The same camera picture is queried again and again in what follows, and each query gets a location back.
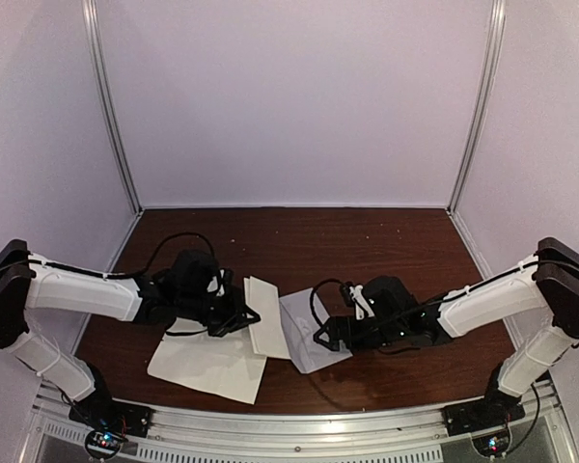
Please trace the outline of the grey envelope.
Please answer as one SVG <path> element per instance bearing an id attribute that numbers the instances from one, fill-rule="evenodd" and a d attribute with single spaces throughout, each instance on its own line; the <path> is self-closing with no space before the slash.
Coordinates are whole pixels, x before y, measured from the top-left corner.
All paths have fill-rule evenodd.
<path id="1" fill-rule="evenodd" d="M 334 352 L 315 343 L 313 334 L 319 325 L 311 313 L 310 295 L 308 288 L 280 298 L 281 324 L 289 356 L 301 374 L 310 374 L 352 357 L 344 347 Z"/>

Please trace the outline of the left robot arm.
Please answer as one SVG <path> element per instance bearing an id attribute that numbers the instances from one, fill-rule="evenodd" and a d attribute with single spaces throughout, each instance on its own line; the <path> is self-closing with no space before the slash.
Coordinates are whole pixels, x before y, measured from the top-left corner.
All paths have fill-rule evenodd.
<path id="1" fill-rule="evenodd" d="M 143 325 L 171 326 L 186 319 L 216 338 L 261 320 L 212 250 L 183 250 L 170 267 L 153 275 L 145 269 L 116 274 L 51 261 L 31 253 L 25 241 L 12 240 L 0 252 L 0 350 L 56 385 L 71 409 L 99 428 L 113 426 L 120 417 L 101 373 L 34 332 L 25 317 L 32 309 Z"/>

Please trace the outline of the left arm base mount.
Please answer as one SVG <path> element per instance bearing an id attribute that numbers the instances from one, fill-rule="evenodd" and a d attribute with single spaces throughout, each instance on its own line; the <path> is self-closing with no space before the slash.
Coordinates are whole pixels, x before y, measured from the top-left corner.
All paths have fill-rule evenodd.
<path id="1" fill-rule="evenodd" d="M 115 401 L 108 419 L 94 418 L 80 407 L 71 406 L 69 419 L 86 424 L 84 450 L 96 461 L 106 461 L 128 450 L 136 451 L 134 438 L 146 438 L 152 423 L 148 406 Z"/>

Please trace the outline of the white letter sheet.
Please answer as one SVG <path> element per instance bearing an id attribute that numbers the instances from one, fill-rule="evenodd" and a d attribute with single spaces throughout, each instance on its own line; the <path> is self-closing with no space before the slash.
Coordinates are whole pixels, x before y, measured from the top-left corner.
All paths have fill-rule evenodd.
<path id="1" fill-rule="evenodd" d="M 289 360 L 278 288 L 253 276 L 243 279 L 243 287 L 247 306 L 261 318 L 249 326 L 254 352 L 265 357 Z"/>

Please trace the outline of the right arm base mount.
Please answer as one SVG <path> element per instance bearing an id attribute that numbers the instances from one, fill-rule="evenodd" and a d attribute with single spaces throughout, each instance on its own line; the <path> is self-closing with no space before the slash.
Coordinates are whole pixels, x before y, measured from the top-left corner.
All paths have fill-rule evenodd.
<path id="1" fill-rule="evenodd" d="M 510 424 L 526 416 L 521 405 L 505 410 L 502 406 L 488 407 L 484 400 L 473 400 L 443 409 L 443 419 L 450 437 L 468 434 L 477 454 L 495 459 L 510 449 Z"/>

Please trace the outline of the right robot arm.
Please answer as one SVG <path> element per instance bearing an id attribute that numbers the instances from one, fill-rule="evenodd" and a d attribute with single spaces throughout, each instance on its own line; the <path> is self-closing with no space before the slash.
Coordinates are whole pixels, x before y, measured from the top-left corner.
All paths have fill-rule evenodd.
<path id="1" fill-rule="evenodd" d="M 318 319 L 313 340 L 339 351 L 377 349 L 406 341 L 410 347 L 449 343 L 492 322 L 546 310 L 538 332 L 496 367 L 476 404 L 476 418 L 497 424 L 533 383 L 579 345 L 579 254 L 554 237 L 514 267 L 462 289 L 419 302 L 401 279 L 380 276 L 364 285 L 340 283 L 352 315 Z"/>

